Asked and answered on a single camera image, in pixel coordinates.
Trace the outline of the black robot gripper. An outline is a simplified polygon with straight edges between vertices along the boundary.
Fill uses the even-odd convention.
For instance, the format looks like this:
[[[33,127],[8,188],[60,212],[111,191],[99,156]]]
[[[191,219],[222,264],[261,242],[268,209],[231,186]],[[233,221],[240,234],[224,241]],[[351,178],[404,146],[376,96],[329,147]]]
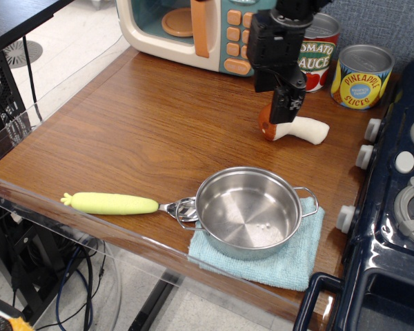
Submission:
[[[306,76],[297,60],[311,12],[300,18],[278,10],[260,10],[251,20],[247,57],[256,92],[274,90],[270,123],[291,123],[306,95]]]

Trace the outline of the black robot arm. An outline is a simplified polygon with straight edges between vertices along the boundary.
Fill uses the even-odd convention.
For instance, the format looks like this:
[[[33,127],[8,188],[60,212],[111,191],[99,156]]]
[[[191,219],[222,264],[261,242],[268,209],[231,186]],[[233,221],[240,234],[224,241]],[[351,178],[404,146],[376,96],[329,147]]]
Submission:
[[[247,57],[255,71],[255,91],[273,92],[268,122],[290,123],[306,95],[306,75],[298,64],[306,29],[327,1],[277,1],[251,20]]]

